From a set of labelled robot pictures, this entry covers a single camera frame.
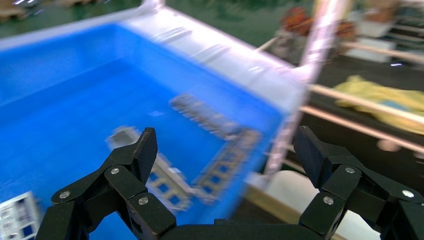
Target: green floor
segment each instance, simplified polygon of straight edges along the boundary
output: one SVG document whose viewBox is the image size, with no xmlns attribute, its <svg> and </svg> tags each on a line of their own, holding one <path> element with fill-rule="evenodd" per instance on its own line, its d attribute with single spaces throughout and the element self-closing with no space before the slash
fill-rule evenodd
<svg viewBox="0 0 424 240">
<path fill-rule="evenodd" d="M 134 8 L 141 0 L 102 0 L 97 4 L 58 6 L 44 0 L 29 10 L 25 20 L 0 23 L 0 38 L 71 23 Z M 293 6 L 310 6 L 313 0 L 166 0 L 166 4 L 254 46 L 273 37 L 279 20 Z"/>
</svg>

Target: metal bracket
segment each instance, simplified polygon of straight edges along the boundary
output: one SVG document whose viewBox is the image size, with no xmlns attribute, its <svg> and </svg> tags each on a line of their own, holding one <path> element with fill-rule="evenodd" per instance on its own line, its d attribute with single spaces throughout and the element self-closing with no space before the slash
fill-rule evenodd
<svg viewBox="0 0 424 240">
<path fill-rule="evenodd" d="M 194 180 L 199 197 L 205 202 L 213 202 L 225 189 L 230 179 L 244 163 L 259 141 L 261 134 L 255 130 L 242 128 L 208 165 L 200 177 Z"/>
<path fill-rule="evenodd" d="M 239 128 L 236 122 L 218 113 L 190 94 L 176 96 L 171 99 L 169 104 L 174 110 L 196 122 L 200 127 L 218 138 L 231 140 L 235 137 Z"/>
<path fill-rule="evenodd" d="M 182 178 L 177 168 L 171 167 L 158 153 L 147 181 L 147 188 L 170 210 L 186 211 L 191 205 L 195 190 Z"/>
</svg>

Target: orange object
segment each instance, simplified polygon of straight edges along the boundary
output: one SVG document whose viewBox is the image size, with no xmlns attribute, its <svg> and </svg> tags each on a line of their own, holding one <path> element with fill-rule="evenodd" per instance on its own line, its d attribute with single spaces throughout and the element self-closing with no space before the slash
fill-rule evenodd
<svg viewBox="0 0 424 240">
<path fill-rule="evenodd" d="M 306 14 L 303 7 L 293 7 L 281 19 L 281 25 L 286 31 L 307 36 L 311 30 L 314 19 Z M 356 36 L 356 28 L 352 22 L 342 21 L 336 31 L 336 35 L 348 41 L 352 41 Z"/>
</svg>

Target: metal component with holes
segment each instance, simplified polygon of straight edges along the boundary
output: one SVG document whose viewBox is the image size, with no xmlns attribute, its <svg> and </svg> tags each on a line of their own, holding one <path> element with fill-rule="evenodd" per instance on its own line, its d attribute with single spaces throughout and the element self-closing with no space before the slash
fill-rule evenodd
<svg viewBox="0 0 424 240">
<path fill-rule="evenodd" d="M 200 127 L 225 140 L 234 137 L 238 125 L 190 94 L 174 97 L 169 105 Z"/>
<path fill-rule="evenodd" d="M 182 99 L 188 98 L 188 96 L 184 95 L 180 97 Z M 106 141 L 109 147 L 114 149 L 137 142 L 139 136 L 140 133 L 135 127 L 120 126 L 114 130 L 114 135 L 108 137 Z M 114 168 L 110 173 L 113 175 L 117 174 L 119 169 Z M 179 170 L 171 168 L 171 164 L 160 153 L 156 156 L 146 186 L 169 209 L 178 211 L 188 209 L 191 205 L 190 197 L 195 192 L 179 175 Z"/>
<path fill-rule="evenodd" d="M 196 193 L 199 197 L 206 202 L 213 202 L 225 189 L 239 166 L 245 162 L 260 137 L 259 132 L 242 128 L 234 139 L 228 141 L 214 161 L 194 180 L 194 187 L 198 189 Z"/>
<path fill-rule="evenodd" d="M 147 181 L 147 188 L 169 209 L 185 211 L 191 205 L 195 190 L 181 177 L 176 168 L 158 153 Z"/>
<path fill-rule="evenodd" d="M 40 208 L 32 192 L 0 203 L 0 239 L 34 239 L 40 223 Z"/>
</svg>

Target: blue plastic bin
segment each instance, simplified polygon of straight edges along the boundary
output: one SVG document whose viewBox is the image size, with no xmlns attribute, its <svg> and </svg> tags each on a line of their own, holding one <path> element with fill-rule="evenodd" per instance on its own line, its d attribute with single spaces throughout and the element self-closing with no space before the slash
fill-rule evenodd
<svg viewBox="0 0 424 240">
<path fill-rule="evenodd" d="M 183 93 L 262 134 L 225 197 L 213 205 L 194 199 L 176 215 L 179 225 L 227 217 L 284 114 L 118 24 L 0 52 L 0 201 L 33 191 L 49 206 L 55 191 L 101 165 L 110 153 L 105 139 L 119 126 L 154 127 L 159 151 L 192 182 L 225 141 L 170 107 Z M 116 214 L 91 237 L 133 239 Z"/>
</svg>

